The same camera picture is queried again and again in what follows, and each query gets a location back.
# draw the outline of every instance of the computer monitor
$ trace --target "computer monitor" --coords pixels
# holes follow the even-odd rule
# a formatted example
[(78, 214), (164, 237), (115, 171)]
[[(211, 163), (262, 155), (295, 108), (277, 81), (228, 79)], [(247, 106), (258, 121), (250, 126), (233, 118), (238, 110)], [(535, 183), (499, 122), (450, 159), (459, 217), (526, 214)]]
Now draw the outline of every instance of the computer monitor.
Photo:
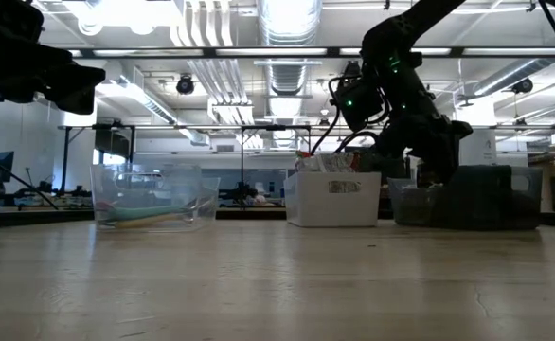
[[(12, 163), (14, 162), (14, 152), (1, 152), (0, 165), (5, 169), (12, 171)], [(3, 183), (10, 182), (10, 173), (0, 169), (0, 179)]]

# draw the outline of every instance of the white box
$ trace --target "white box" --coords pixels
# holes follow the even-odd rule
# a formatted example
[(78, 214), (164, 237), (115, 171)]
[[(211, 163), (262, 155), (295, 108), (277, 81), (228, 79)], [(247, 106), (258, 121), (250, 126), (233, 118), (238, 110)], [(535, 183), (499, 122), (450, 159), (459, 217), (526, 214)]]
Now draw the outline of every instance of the white box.
[[(359, 191), (331, 193), (332, 181), (354, 182)], [(288, 223), (302, 227), (375, 226), (381, 174), (298, 172), (284, 181)]]

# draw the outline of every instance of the ceiling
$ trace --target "ceiling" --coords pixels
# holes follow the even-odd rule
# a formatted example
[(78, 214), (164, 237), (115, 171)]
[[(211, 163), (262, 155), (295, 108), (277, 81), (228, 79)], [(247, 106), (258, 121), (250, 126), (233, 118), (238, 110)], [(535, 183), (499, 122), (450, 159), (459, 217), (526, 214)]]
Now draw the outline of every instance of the ceiling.
[[(373, 26), (391, 15), (402, 13), (397, 8), (405, 8), (410, 1), (391, 1), (391, 10), (376, 8), (385, 1), (325, 0), (321, 12), (317, 45), (359, 46), (364, 34)], [(34, 2), (44, 8), (45, 31), (41, 41), (46, 45), (64, 48), (77, 47), (174, 47), (170, 40), (169, 28), (158, 27), (149, 35), (137, 35), (127, 27), (106, 27), (93, 37), (84, 36), (78, 30), (77, 18), (67, 12), (60, 1)], [(524, 9), (528, 1), (470, 0), (459, 9), (489, 9), (498, 4), (497, 9)], [(232, 0), (231, 35), (234, 45), (260, 45), (260, 30), (256, 13), (256, 1)], [(555, 46), (552, 32), (540, 8), (533, 12), (524, 10), (488, 14), (451, 14), (427, 32), (417, 43), (418, 46)], [(347, 59), (323, 59), (322, 64), (313, 66), (309, 73), (305, 94), (310, 99), (303, 100), (303, 108), (297, 123), (317, 124), (322, 117), (321, 109), (334, 110), (328, 104), (326, 87), (321, 80), (328, 80), (340, 74)], [(444, 114), (452, 114), (452, 91), (463, 83), (482, 81), (496, 71), (515, 62), (512, 59), (426, 59), (418, 69), (421, 79), (431, 84), (431, 89), (439, 96), (439, 109)], [(202, 86), (197, 86), (192, 95), (183, 96), (176, 92), (176, 81), (183, 73), (191, 73), (184, 60), (123, 60), (124, 69), (137, 67), (145, 75), (145, 88), (153, 92), (188, 124), (210, 124), (206, 114), (208, 96)], [(252, 60), (239, 60), (240, 72), (246, 92), (254, 105), (254, 118), (263, 119), (267, 113), (267, 98), (264, 69), (254, 66)], [(533, 93), (518, 95), (517, 104), (511, 93), (497, 93), (494, 96), (497, 121), (511, 120), (515, 114), (523, 115), (555, 104), (555, 64), (530, 77), (535, 83)], [(135, 100), (121, 96), (100, 94), (99, 115), (119, 117), (134, 124), (156, 124), (160, 121)], [(553, 124), (555, 114), (532, 120), (531, 124)]]

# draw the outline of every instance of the table surface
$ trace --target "table surface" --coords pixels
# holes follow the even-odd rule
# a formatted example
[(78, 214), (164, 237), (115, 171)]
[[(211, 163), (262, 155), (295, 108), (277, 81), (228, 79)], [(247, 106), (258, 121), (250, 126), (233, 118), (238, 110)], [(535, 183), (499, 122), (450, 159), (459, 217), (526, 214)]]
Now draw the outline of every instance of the table surface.
[(0, 340), (555, 340), (555, 227), (0, 228)]

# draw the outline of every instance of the workbench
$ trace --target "workbench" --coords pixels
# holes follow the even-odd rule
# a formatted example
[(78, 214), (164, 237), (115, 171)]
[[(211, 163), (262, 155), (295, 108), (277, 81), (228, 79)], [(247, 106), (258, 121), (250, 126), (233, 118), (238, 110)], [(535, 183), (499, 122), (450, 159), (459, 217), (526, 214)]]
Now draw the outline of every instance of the workbench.
[(0, 228), (0, 340), (555, 340), (555, 227)]

